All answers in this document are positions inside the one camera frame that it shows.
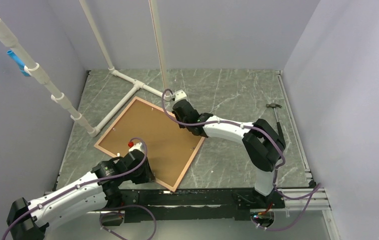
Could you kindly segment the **pink wooden picture frame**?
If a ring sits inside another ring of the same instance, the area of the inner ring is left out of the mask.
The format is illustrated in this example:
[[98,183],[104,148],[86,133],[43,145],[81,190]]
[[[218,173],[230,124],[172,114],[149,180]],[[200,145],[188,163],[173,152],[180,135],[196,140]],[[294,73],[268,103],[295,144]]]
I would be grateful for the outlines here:
[[147,145],[156,182],[172,192],[179,187],[205,140],[179,128],[161,107],[136,96],[94,146],[111,157],[123,156],[130,149],[130,141],[137,142],[136,138]]

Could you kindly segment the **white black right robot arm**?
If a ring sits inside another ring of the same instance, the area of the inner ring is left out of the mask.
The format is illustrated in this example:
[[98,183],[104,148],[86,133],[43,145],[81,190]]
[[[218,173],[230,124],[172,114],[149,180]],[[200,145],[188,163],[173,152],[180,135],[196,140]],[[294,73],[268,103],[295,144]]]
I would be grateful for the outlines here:
[[255,122],[236,122],[211,113],[198,113],[186,100],[177,100],[172,113],[180,128],[186,128],[195,136],[220,138],[242,144],[256,167],[256,181],[250,204],[260,208],[272,205],[275,196],[276,166],[286,141],[280,122],[274,129],[265,119]]

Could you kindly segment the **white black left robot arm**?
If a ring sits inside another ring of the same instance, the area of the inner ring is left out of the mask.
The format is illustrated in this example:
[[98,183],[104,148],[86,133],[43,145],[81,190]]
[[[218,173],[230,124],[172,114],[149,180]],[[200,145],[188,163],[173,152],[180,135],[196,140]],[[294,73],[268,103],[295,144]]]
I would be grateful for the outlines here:
[[125,156],[101,161],[91,171],[67,186],[32,200],[15,200],[7,216],[6,230],[14,240],[42,240],[47,229],[88,212],[115,210],[126,200],[119,186],[126,181],[154,181],[146,151],[131,148]]

